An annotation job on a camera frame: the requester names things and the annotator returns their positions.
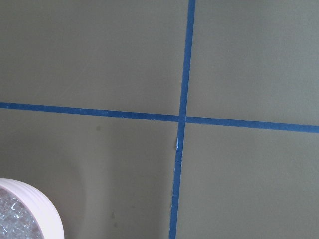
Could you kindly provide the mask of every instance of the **blue painter's tape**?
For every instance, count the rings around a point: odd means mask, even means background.
[[[260,122],[260,121],[245,121],[235,119],[215,119],[203,117],[186,117],[187,123],[209,124],[209,125],[222,125],[243,128],[259,128],[259,129],[272,129],[284,130],[306,133],[319,133],[319,126],[302,125],[302,124],[288,124],[288,123],[273,123],[273,122]]]
[[[184,146],[188,82],[189,82],[189,72],[190,72],[191,46],[193,42],[194,15],[195,15],[195,0],[189,0],[188,13],[187,13],[184,63],[183,63],[183,77],[181,82],[181,93],[180,93],[180,104],[179,104],[177,148],[176,148],[176,155],[175,155],[175,169],[174,169],[173,195],[172,195],[172,205],[171,205],[171,215],[170,215],[170,225],[169,225],[169,239],[176,238],[181,163],[182,163],[183,146]]]
[[[77,114],[77,115],[88,115],[88,116],[104,116],[104,117],[117,117],[117,118],[139,119],[139,120],[158,120],[158,121],[178,122],[178,116],[174,116],[174,115],[161,115],[161,114],[127,112],[127,111],[109,111],[109,110],[96,110],[96,109],[86,109],[86,108],[62,107],[62,106],[17,104],[17,103],[6,103],[6,102],[0,102],[0,108],[26,110],[26,111],[55,112],[55,113]]]

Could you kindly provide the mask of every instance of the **blue tape strip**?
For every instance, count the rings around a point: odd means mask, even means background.
[[[86,108],[43,106],[43,105],[17,104],[17,103],[6,103],[6,102],[0,102],[0,108],[27,110],[27,111],[55,112],[55,113],[64,113],[64,114],[89,115],[89,116],[117,117],[117,118],[139,119],[139,120],[159,120],[159,121],[178,122],[178,116],[174,116],[174,115],[161,115],[161,114],[127,112],[127,111],[95,110],[95,109],[86,109]]]
[[[235,119],[215,119],[203,117],[186,117],[187,123],[222,125],[243,128],[259,128],[259,129],[272,129],[272,130],[285,130],[306,133],[319,133],[319,126],[302,125],[302,124],[288,124],[288,123],[272,123],[260,121],[245,121]]]
[[[183,77],[181,82],[181,93],[180,93],[175,170],[174,170],[174,180],[173,180],[173,195],[172,195],[172,205],[171,205],[171,215],[170,215],[170,225],[169,225],[169,239],[176,238],[179,187],[180,187],[181,163],[182,163],[183,146],[184,146],[184,133],[185,133],[185,122],[186,122],[191,46],[193,41],[194,15],[195,15],[195,0],[189,0],[188,13],[187,13],[184,64],[183,64]]]

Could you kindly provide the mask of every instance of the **clear plastic contents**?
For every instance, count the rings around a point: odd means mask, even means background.
[[[43,239],[32,213],[3,188],[0,188],[0,239]]]

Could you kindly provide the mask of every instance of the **white bowl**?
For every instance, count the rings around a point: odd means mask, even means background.
[[[64,239],[59,213],[43,193],[31,185],[6,178],[0,178],[0,188],[15,195],[29,209],[44,239]]]

